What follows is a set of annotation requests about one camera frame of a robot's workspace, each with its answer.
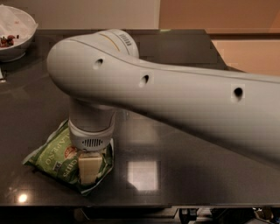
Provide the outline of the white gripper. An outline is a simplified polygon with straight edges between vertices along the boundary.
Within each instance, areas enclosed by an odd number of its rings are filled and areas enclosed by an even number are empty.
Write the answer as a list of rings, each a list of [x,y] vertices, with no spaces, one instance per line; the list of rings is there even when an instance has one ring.
[[[84,151],[101,151],[111,141],[115,125],[105,130],[85,131],[68,121],[70,140],[73,146]],[[102,165],[102,154],[99,152],[83,152],[78,158],[80,182],[91,185],[95,182]]]

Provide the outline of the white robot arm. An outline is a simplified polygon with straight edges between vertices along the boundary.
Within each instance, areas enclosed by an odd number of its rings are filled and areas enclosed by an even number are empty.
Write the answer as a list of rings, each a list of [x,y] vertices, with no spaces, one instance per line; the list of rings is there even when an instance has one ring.
[[[276,76],[151,63],[122,30],[65,38],[47,56],[53,83],[70,97],[74,146],[101,151],[116,109],[127,109],[273,167],[280,164]]]

